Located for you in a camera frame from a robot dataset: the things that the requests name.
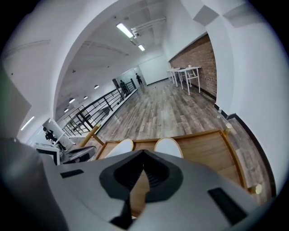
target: black railing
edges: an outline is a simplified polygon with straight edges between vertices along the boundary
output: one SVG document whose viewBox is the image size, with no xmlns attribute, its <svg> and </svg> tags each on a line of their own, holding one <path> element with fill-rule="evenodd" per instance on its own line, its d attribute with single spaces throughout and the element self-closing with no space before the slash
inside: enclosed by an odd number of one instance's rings
<svg viewBox="0 0 289 231">
<path fill-rule="evenodd" d="M 113 111 L 134 89 L 136 87 L 131 79 L 124 86 L 107 93 L 86 107 L 80 106 L 77 109 L 79 111 L 71 117 L 63 128 L 63 131 L 68 136 L 77 136 L 90 132 L 95 125 L 101 123 L 108 116 L 109 112 Z"/>
</svg>

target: ceiling light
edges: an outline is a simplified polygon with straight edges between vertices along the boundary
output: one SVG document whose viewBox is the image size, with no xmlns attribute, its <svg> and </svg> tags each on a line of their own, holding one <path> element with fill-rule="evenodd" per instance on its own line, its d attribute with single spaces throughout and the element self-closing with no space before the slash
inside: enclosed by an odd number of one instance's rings
<svg viewBox="0 0 289 231">
<path fill-rule="evenodd" d="M 117 24 L 117 28 L 124 32 L 129 38 L 133 37 L 132 33 L 122 23 Z"/>
<path fill-rule="evenodd" d="M 141 51 L 144 51 L 144 50 L 145 50 L 144 47 L 143 47 L 143 45 L 139 45 L 139 48 L 141 49 Z"/>
<path fill-rule="evenodd" d="M 30 122 L 31 122 L 31 120 L 33 120 L 35 117 L 34 116 L 32 116 L 31 118 L 30 118 L 30 120 L 28 120 L 27 122 L 26 122 L 26 124 L 24 124 L 24 126 L 20 129 L 21 131 L 27 126 L 27 124 L 29 124 Z"/>
<path fill-rule="evenodd" d="M 74 100 L 75 100 L 75 99 L 71 98 L 71 99 L 69 100 L 69 103 L 74 102 Z"/>
</svg>

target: high table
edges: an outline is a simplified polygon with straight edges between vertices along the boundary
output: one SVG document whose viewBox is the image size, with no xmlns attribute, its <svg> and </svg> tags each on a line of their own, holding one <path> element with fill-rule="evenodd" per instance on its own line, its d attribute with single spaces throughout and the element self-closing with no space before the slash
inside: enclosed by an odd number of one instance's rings
<svg viewBox="0 0 289 231">
<path fill-rule="evenodd" d="M 190 80 L 190 86 L 191 86 L 191 79 L 195 79 L 198 78 L 198 83 L 199 83 L 199 93 L 200 93 L 200 77 L 199 77 L 199 68 L 201 67 L 187 67 L 185 69 L 179 69 L 179 70 L 175 70 L 178 73 L 184 72 L 185 73 L 185 77 L 186 77 L 186 84 L 188 86 L 188 93 L 190 95 L 190 88 L 189 88 L 189 82 L 188 80 Z M 190 73 L 188 73 L 188 71 L 191 70 L 193 77 L 190 77 Z"/>
</svg>

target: baseboard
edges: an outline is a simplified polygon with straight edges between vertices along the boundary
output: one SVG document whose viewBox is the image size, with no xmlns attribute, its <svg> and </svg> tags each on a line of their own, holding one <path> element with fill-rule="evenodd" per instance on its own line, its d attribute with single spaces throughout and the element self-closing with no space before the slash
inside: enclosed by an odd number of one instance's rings
<svg viewBox="0 0 289 231">
<path fill-rule="evenodd" d="M 220 107 L 217 104 L 214 104 L 214 108 L 217 109 L 217 111 L 218 111 Z M 232 118 L 236 117 L 236 113 L 227 115 L 227 113 L 224 112 L 223 110 L 221 111 L 221 114 L 226 120 L 229 120 L 229 119 L 232 119 Z"/>
<path fill-rule="evenodd" d="M 244 121 L 238 116 L 235 115 L 236 120 L 239 122 L 239 124 L 244 128 L 244 130 L 247 132 L 247 134 L 249 135 L 249 137 L 251 138 L 251 140 L 253 141 L 253 143 L 255 144 L 261 159 L 265 165 L 266 171 L 268 173 L 268 177 L 269 177 L 269 182 L 270 182 L 270 186 L 271 186 L 271 194 L 272 197 L 276 197 L 276 184 L 275 184 L 275 179 L 274 179 L 274 175 L 273 175 L 273 171 L 271 169 L 270 163 L 267 159 L 267 156 L 262 148 L 262 146 L 260 145 L 260 143 L 258 142 L 257 138 L 255 137 L 255 135 L 253 134 L 253 132 L 248 128 L 248 126 L 244 123 Z"/>
<path fill-rule="evenodd" d="M 192 85 L 193 87 L 199 89 L 199 87 L 198 87 L 197 85 L 194 85 L 194 84 L 191 84 L 191 85 Z M 216 97 L 216 96 L 212 95 L 210 92 L 204 90 L 203 88 L 200 88 L 200 91 L 203 92 L 203 93 L 205 93 L 207 96 L 209 96 L 209 97 L 212 98 L 213 100 L 215 100 L 215 101 L 217 100 L 217 97 Z"/>
<path fill-rule="evenodd" d="M 153 83 L 147 84 L 147 86 L 149 86 L 149 85 L 151 85 L 151 84 L 154 84 L 154 83 L 158 83 L 158 82 L 164 81 L 164 80 L 166 80 L 166 79 L 168 79 L 168 78 L 161 79 L 161 80 L 158 80 L 158 81 L 156 81 L 156 82 L 153 82 Z"/>
</svg>

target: white ceiling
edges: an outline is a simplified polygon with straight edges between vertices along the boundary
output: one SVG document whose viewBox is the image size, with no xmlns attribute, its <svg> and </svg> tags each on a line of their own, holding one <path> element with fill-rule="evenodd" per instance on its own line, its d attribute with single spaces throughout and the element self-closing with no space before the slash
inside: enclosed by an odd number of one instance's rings
<svg viewBox="0 0 289 231">
<path fill-rule="evenodd" d="M 84 95 L 90 95 L 91 86 L 96 84 L 97 68 L 104 68 L 119 59 L 139 52 L 138 46 L 120 31 L 116 25 L 123 23 L 127 28 L 133 28 L 151 20 L 165 17 L 163 0 L 142 0 L 98 27 L 83 43 L 70 63 L 59 92 L 56 107 L 57 121 L 64 115 L 71 97 L 82 101 Z M 159 45 L 162 41 L 163 23 L 143 31 L 134 42 L 142 44 L 145 49 Z"/>
</svg>

